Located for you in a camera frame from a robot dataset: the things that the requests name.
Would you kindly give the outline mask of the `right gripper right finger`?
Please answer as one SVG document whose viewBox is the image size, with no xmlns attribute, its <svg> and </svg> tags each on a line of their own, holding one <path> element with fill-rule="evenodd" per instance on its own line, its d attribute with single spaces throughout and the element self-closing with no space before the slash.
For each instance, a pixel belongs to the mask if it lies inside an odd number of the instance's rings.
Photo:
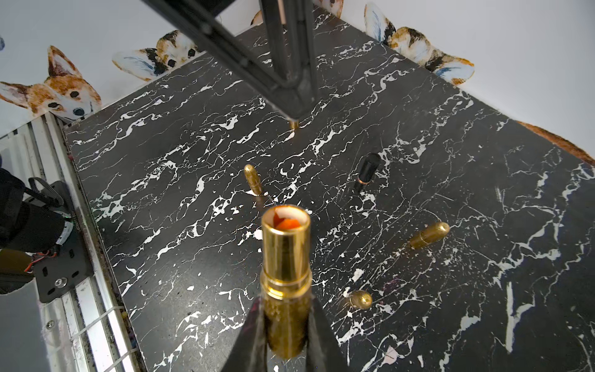
<svg viewBox="0 0 595 372">
<path fill-rule="evenodd" d="M 311 300 L 307 328 L 306 371 L 348 371 L 335 333 L 316 297 Z"/>
</svg>

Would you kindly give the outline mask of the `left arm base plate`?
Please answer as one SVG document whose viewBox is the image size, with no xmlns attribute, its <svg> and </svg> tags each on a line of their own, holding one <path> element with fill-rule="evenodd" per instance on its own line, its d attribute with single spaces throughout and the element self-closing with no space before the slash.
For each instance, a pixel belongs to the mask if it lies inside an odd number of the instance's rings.
<svg viewBox="0 0 595 372">
<path fill-rule="evenodd" d="M 73 229 L 65 242 L 53 249 L 48 258 L 33 265 L 39 299 L 43 304 L 48 304 L 54 299 L 66 295 L 83 280 L 93 275 L 88 248 L 68 186 L 63 181 L 55 181 L 51 187 L 51 190 L 43 187 L 41 193 L 49 197 L 60 195 L 64 200 L 61 207 L 50 207 L 32 197 L 29 197 L 27 201 L 35 206 L 61 214 L 68 222 L 72 223 Z"/>
</svg>

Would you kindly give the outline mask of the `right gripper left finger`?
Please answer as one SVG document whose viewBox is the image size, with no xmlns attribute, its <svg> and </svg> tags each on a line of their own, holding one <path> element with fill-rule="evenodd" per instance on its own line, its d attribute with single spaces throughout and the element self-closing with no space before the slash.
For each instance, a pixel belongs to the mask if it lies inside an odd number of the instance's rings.
<svg viewBox="0 0 595 372">
<path fill-rule="evenodd" d="M 221 372 L 267 371 L 266 331 L 263 299 L 257 297 L 250 307 Z"/>
</svg>

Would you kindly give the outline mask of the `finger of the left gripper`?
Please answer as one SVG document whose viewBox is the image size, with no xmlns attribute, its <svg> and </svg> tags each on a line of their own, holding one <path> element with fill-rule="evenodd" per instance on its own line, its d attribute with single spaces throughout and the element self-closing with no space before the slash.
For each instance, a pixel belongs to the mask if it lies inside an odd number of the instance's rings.
<svg viewBox="0 0 595 372">
<path fill-rule="evenodd" d="M 263 94 L 265 91 L 263 80 L 267 78 L 265 69 L 271 66 L 261 62 L 247 46 L 216 19 L 219 12 L 232 5 L 232 1 L 147 1 L 146 3 L 192 41 L 204 47 L 277 109 Z"/>
<path fill-rule="evenodd" d="M 264 95 L 288 119 L 309 116 L 319 100 L 310 1 L 261 1 L 271 56 Z"/>
</svg>

